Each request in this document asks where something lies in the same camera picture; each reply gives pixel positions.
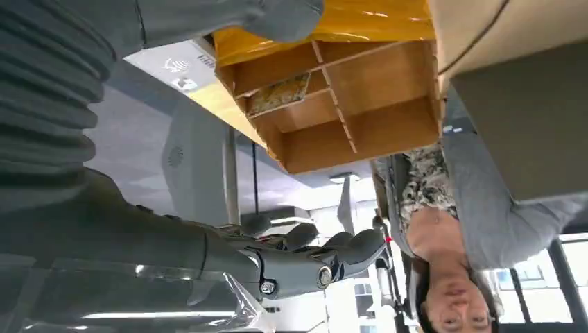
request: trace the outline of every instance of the wooden shelf compartment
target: wooden shelf compartment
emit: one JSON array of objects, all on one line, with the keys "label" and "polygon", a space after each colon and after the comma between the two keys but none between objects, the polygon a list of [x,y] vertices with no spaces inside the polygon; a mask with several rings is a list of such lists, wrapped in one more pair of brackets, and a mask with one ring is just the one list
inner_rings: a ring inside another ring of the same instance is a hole
[{"label": "wooden shelf compartment", "polygon": [[302,101],[250,117],[284,168],[302,173],[436,142],[442,109],[432,44],[309,42],[218,75],[247,113],[257,90],[311,74]]}]

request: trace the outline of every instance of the gray fabric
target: gray fabric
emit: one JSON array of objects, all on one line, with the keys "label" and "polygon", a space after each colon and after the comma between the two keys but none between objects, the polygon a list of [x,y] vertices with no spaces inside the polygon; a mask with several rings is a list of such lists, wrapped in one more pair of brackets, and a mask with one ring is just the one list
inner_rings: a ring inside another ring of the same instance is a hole
[{"label": "gray fabric", "polygon": [[445,137],[442,145],[474,269],[511,267],[537,254],[586,206],[586,196],[514,204],[478,135]]},{"label": "gray fabric", "polygon": [[102,100],[117,60],[225,26],[292,40],[322,14],[321,0],[271,2],[0,2],[0,41],[11,46],[0,49],[0,213],[59,204],[88,186],[83,163],[96,151],[83,129],[98,119],[87,106]]}]

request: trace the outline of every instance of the yellow plastic cover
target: yellow plastic cover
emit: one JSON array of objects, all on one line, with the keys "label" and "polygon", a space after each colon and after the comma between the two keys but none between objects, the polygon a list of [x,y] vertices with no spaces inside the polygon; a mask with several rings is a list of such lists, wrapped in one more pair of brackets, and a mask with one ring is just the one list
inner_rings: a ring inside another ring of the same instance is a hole
[{"label": "yellow plastic cover", "polygon": [[[308,40],[394,42],[434,38],[426,0],[325,0],[325,12]],[[248,61],[307,42],[281,44],[240,28],[217,31],[214,41],[218,66]]]}]

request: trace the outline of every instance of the robotic hand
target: robotic hand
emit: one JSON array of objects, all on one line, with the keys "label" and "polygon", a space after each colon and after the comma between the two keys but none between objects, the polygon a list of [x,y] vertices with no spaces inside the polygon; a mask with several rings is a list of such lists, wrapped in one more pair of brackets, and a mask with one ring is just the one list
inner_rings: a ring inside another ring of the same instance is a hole
[{"label": "robotic hand", "polygon": [[324,246],[309,246],[317,234],[314,225],[301,223],[288,234],[253,239],[233,233],[223,239],[257,263],[259,291],[271,299],[319,291],[359,274],[386,246],[376,230],[364,230],[355,237],[340,232]]}]

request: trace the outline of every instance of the woman's hair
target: woman's hair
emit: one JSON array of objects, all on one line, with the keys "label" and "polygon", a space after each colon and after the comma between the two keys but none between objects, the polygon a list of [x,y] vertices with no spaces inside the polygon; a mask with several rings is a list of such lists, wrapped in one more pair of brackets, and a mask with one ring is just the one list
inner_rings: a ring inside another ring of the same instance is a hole
[{"label": "woman's hair", "polygon": [[[423,309],[422,304],[426,300],[426,295],[429,292],[429,264],[426,262],[422,262],[418,265],[419,274],[421,278],[418,282],[416,287],[416,311],[419,319],[419,323],[421,325],[422,331],[424,333],[436,333],[435,329],[433,328],[429,317],[427,316],[426,311]],[[490,312],[490,316],[493,318],[490,327],[491,332],[496,333],[498,332],[499,322],[498,322],[498,312],[496,310],[496,303],[494,302],[494,297],[492,296],[492,290],[486,281],[486,277],[481,272],[476,272],[471,269],[467,270],[469,279],[480,289],[482,292],[482,296],[488,305],[488,310]]]}]

